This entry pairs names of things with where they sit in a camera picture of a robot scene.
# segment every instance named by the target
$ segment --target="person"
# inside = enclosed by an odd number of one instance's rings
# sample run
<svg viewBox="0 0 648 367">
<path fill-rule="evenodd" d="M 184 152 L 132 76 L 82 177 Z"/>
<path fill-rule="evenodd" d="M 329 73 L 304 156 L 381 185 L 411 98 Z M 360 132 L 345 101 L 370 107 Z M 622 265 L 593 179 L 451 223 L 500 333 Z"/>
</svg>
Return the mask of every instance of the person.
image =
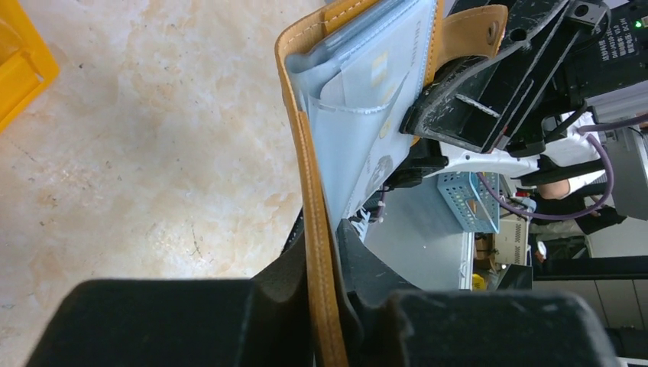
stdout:
<svg viewBox="0 0 648 367">
<path fill-rule="evenodd" d="M 538 205 L 536 213 L 565 215 L 576 213 L 585 208 L 585 200 L 578 196 L 567 196 L 562 200 L 547 200 L 542 197 L 534 199 Z M 598 201 L 596 197 L 591 199 L 595 202 Z M 609 226 L 621 224 L 626 218 L 626 216 L 619 215 L 614 207 L 604 205 L 589 215 L 576 219 L 563 221 L 534 219 L 530 225 L 530 232 L 536 235 L 538 241 L 566 239 L 578 235 L 591 235 Z"/>
<path fill-rule="evenodd" d="M 567 180 L 538 185 L 538 193 L 545 200 L 562 200 L 570 196 L 570 194 L 580 190 L 582 187 L 596 181 L 599 177 L 603 176 L 604 173 L 605 171 L 603 170 L 595 171 L 590 174 L 583 174 Z"/>
</svg>

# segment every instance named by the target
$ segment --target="leather wallet stitching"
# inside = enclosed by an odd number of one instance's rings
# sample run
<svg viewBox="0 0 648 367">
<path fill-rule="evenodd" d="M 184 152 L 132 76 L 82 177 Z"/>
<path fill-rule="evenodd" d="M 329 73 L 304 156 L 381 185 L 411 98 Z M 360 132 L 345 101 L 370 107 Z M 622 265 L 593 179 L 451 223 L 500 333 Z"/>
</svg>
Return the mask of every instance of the leather wallet stitching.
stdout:
<svg viewBox="0 0 648 367">
<path fill-rule="evenodd" d="M 456 23 L 458 21 L 463 21 L 465 19 L 478 17 L 480 15 L 497 15 L 497 14 L 499 14 L 499 11 L 483 11 L 483 12 L 480 12 L 480 13 L 477 13 L 477 14 L 470 14 L 470 15 L 466 15 L 466 16 L 461 17 L 461 18 L 452 19 L 450 22 L 447 23 L 447 25 L 451 25 L 452 23 Z"/>
<path fill-rule="evenodd" d="M 438 2 L 436 3 L 436 6 L 437 6 L 436 11 L 440 11 Z M 435 52 L 434 51 L 434 37 L 436 37 L 436 30 L 437 30 L 436 26 L 438 25 L 437 24 L 438 22 L 436 21 L 436 14 L 434 14 L 434 19 L 432 21 L 434 22 L 434 24 L 432 25 L 432 38 L 429 40 L 429 48 L 430 48 L 430 50 L 428 51 L 425 80 L 429 80 L 429 74 L 431 73 L 432 61 L 433 61 L 433 57 L 431 57 L 431 55 L 433 55 L 434 52 Z"/>
<path fill-rule="evenodd" d="M 304 128 L 303 128 L 303 125 L 302 125 L 302 122 L 303 122 L 302 117 L 298 116 L 297 119 L 300 122 L 300 124 L 298 124 L 298 127 L 299 127 L 299 135 L 301 137 L 301 141 L 306 141 L 308 137 L 306 136 L 306 132 L 304 131 Z M 310 154 L 309 154 L 308 149 L 306 148 L 306 146 L 302 145 L 301 148 L 302 148 L 303 156 L 305 158 L 309 157 Z M 305 171 L 313 172 L 313 168 L 310 167 L 310 161 L 309 161 L 308 158 L 304 159 L 303 163 L 304 163 L 305 168 L 306 168 Z M 312 188 L 314 186 L 313 185 L 313 180 L 312 180 L 311 176 L 308 175 L 308 174 L 306 175 L 306 182 L 307 182 L 306 189 L 309 192 L 309 196 L 314 197 L 315 195 L 313 194 L 313 190 L 312 190 Z M 322 214 L 318 213 L 319 212 L 319 206 L 313 205 L 313 206 L 308 206 L 308 207 L 309 207 L 309 209 L 311 211 L 311 214 L 313 215 L 313 218 L 321 218 L 322 217 Z M 312 224 L 313 224 L 313 229 L 315 229 L 315 232 L 317 234 L 316 238 L 318 238 L 318 239 L 323 238 L 324 234 L 322 233 L 322 227 L 318 224 L 318 221 L 317 220 L 313 221 Z M 322 269 L 324 269 L 324 267 L 325 267 L 325 265 L 322 263 L 322 260 L 323 260 L 322 254 L 320 252 L 319 246 L 313 246 L 313 250 L 315 250 L 315 258 L 316 258 L 317 263 L 318 263 L 317 273 L 318 273 L 319 277 L 321 278 L 322 277 Z M 321 282 L 321 281 L 317 282 L 317 283 L 318 283 L 318 286 L 319 286 L 319 293 L 320 294 L 326 294 L 326 299 L 329 299 L 329 295 L 328 295 L 326 287 L 324 286 L 324 283 Z M 326 308 L 326 314 L 333 314 L 335 312 L 334 310 L 330 309 L 329 302 L 324 301 L 321 304 Z M 332 325 L 331 318 L 330 317 L 325 317 L 325 319 L 326 319 L 326 323 L 328 324 L 327 329 L 328 330 L 332 329 L 333 325 Z M 333 343 L 325 343 L 325 344 L 328 345 L 329 348 L 331 349 L 330 350 L 330 352 L 331 352 L 330 355 L 337 358 L 338 353 L 335 353 L 335 350 L 332 347 Z"/>
<path fill-rule="evenodd" d="M 283 46 L 283 49 L 286 50 L 286 48 L 288 47 L 288 45 L 290 44 L 290 42 L 295 41 L 297 38 L 303 36 L 304 33 L 306 33 L 307 31 L 311 30 L 312 28 L 317 27 L 318 25 L 328 24 L 330 21 L 334 21 L 335 19 L 337 19 L 337 18 L 341 17 L 342 15 L 344 15 L 344 13 L 346 13 L 347 11 L 350 11 L 351 9 L 355 8 L 356 6 L 362 4 L 363 2 L 366 2 L 366 1 L 367 1 L 367 0 L 360 0 L 359 2 L 356 2 L 355 4 L 351 5 L 350 8 L 348 8 L 348 9 L 346 9 L 346 10 L 340 12 L 340 14 L 334 16 L 333 18 L 329 19 L 328 21 L 318 21 L 317 23 L 311 24 L 310 26 L 304 28 L 303 31 L 301 31 L 301 32 L 298 33 L 298 34 L 295 34 L 291 39 L 289 39 L 288 42 L 286 42 L 286 45 Z"/>
</svg>

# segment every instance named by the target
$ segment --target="cardboard box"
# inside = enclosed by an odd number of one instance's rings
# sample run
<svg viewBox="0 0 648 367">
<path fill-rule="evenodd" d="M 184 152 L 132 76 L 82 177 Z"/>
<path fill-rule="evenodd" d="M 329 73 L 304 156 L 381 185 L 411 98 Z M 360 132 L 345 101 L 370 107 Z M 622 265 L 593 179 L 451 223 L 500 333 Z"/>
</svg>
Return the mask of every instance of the cardboard box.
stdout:
<svg viewBox="0 0 648 367">
<path fill-rule="evenodd" d="M 472 268 L 473 271 L 489 271 L 489 270 L 494 270 L 494 271 L 499 271 L 497 268 L 497 264 L 495 264 L 495 260 L 491 256 L 490 258 L 485 258 L 484 260 L 477 260 L 475 259 L 472 262 Z"/>
<path fill-rule="evenodd" d="M 491 257 L 494 251 L 493 236 L 486 235 L 484 238 L 475 240 L 475 259 L 485 260 Z"/>
</svg>

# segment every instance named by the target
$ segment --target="yellow plastic crate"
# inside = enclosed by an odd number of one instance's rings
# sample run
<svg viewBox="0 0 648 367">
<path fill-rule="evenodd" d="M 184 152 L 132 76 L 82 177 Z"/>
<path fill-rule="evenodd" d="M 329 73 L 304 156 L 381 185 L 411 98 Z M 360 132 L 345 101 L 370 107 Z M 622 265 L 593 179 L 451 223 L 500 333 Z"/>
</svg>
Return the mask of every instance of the yellow plastic crate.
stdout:
<svg viewBox="0 0 648 367">
<path fill-rule="evenodd" d="M 1 0 L 0 132 L 58 73 L 57 62 L 18 0 Z"/>
</svg>

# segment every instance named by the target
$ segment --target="white plastic part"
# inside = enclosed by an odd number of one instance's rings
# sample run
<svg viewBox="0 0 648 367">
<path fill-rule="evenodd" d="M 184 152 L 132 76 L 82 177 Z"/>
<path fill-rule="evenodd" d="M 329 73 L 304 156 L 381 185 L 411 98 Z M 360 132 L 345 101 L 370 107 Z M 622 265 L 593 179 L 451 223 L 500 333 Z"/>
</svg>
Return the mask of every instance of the white plastic part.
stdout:
<svg viewBox="0 0 648 367">
<path fill-rule="evenodd" d="M 371 214 L 365 210 L 365 208 L 360 208 L 360 216 L 360 222 L 351 221 L 351 225 L 358 232 L 360 241 L 365 243 L 365 238 L 367 238 L 367 232 L 369 231 L 369 219 L 371 218 Z"/>
<path fill-rule="evenodd" d="M 563 121 L 567 119 L 571 113 L 564 114 Z M 553 163 L 558 164 L 560 167 L 568 167 L 573 164 L 585 163 L 595 161 L 600 158 L 596 149 L 587 141 L 587 134 L 580 135 L 576 129 L 581 126 L 593 125 L 594 119 L 590 112 L 586 112 L 567 128 L 567 137 L 552 141 L 546 145 L 546 150 L 543 155 L 549 157 Z M 598 134 L 593 134 L 597 140 L 600 141 Z"/>
<path fill-rule="evenodd" d="M 546 260 L 546 246 L 545 242 L 538 241 L 538 252 L 543 256 L 543 258 Z"/>
<path fill-rule="evenodd" d="M 538 170 L 538 158 L 513 158 L 507 152 L 493 150 L 489 154 L 473 153 L 454 145 L 440 143 L 441 153 L 448 157 L 448 166 L 427 177 L 445 172 L 495 172 L 508 177 L 520 177 Z"/>
</svg>

